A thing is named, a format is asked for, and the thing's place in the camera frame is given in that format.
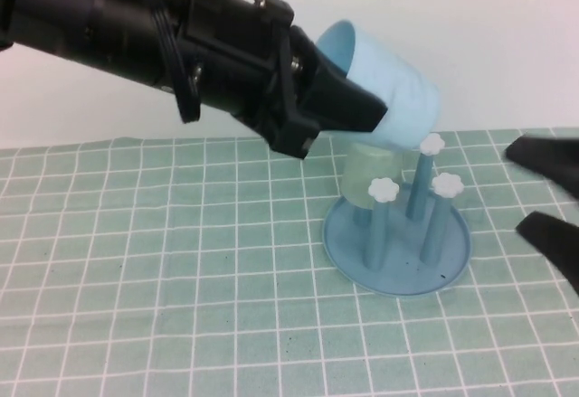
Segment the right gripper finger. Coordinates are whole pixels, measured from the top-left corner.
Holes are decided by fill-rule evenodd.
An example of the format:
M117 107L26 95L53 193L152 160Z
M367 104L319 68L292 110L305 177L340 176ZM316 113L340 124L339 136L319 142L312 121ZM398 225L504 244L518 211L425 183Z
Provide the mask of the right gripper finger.
M578 138L523 135L506 148L505 158L543 176L578 198Z
M532 212L516 232L545 256L578 293L578 226L546 213Z

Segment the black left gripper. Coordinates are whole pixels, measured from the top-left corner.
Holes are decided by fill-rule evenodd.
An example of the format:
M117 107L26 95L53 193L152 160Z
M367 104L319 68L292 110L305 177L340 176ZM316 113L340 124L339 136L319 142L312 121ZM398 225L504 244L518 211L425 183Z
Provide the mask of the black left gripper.
M372 132L388 107L347 77L350 60L295 53L293 19L283 0L191 0L179 42L204 104L302 159L319 127Z

